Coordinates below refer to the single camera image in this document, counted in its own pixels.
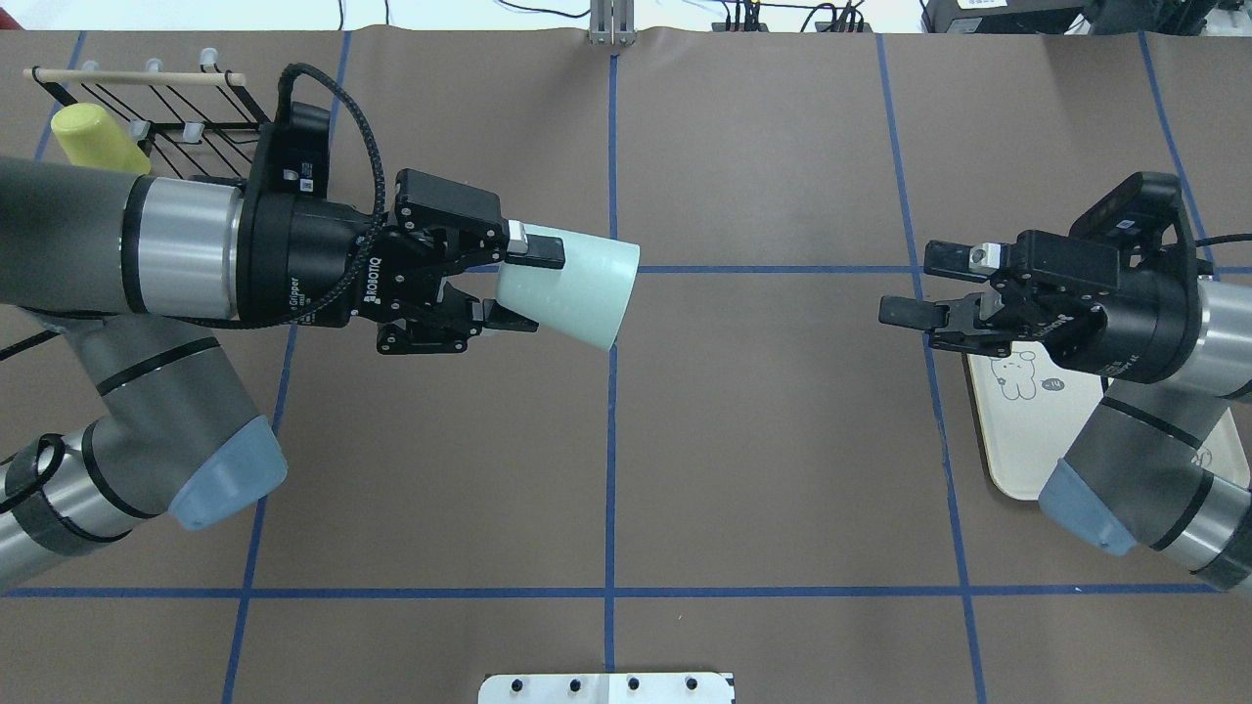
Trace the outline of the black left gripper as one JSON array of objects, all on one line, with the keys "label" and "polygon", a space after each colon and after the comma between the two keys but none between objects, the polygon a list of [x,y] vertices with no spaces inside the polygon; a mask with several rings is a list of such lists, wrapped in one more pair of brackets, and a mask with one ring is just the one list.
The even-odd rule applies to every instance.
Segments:
[{"label": "black left gripper", "polygon": [[558,236],[507,222],[493,193],[404,169],[394,205],[373,246],[371,218],[353,205],[265,192],[245,197],[239,223],[238,316],[245,324],[295,318],[344,327],[379,326],[383,355],[464,352],[476,334],[533,333],[538,322],[449,284],[464,271],[501,262],[563,269]]}]

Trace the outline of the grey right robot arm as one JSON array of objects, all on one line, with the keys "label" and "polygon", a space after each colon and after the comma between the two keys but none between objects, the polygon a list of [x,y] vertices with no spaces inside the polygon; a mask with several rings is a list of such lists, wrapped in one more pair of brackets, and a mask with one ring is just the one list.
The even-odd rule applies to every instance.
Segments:
[{"label": "grey right robot arm", "polygon": [[1151,547],[1218,593],[1249,596],[1249,490],[1197,462],[1249,402],[1249,291],[1213,281],[1184,228],[1159,236],[1020,233],[1012,244],[930,242],[930,276],[984,284],[959,299],[884,297],[881,324],[935,349],[1007,358],[1040,343],[1107,380],[1039,495],[1042,512],[1112,555]]}]

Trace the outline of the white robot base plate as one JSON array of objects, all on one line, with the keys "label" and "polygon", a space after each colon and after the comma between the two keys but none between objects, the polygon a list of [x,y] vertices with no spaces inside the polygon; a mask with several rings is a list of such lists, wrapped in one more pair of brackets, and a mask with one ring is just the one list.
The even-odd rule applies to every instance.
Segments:
[{"label": "white robot base plate", "polygon": [[732,674],[545,673],[488,676],[478,703],[735,703]]}]

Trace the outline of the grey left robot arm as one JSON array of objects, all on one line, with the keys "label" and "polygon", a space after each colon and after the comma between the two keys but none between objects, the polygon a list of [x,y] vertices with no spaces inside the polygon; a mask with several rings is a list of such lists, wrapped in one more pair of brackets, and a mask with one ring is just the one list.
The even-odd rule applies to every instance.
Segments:
[{"label": "grey left robot arm", "polygon": [[3,589],[170,515],[232,517],[288,476],[217,329],[381,326],[381,353],[454,353],[485,329],[535,332],[500,299],[444,284],[558,241],[505,220],[492,193],[401,173],[376,217],[255,169],[245,185],[3,159],[3,303],[68,341],[106,405],[3,460]]}]

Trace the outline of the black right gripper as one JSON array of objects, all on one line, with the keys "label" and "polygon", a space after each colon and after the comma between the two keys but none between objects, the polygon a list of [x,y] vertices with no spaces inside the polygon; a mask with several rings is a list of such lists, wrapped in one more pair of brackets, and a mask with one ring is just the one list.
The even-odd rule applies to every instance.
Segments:
[{"label": "black right gripper", "polygon": [[1028,229],[1014,243],[926,242],[925,276],[982,284],[962,299],[885,294],[876,319],[933,348],[1004,358],[1037,342],[1062,370],[1136,383],[1179,373],[1198,346],[1199,286],[1214,268],[1194,246],[1123,259],[1113,246]]}]

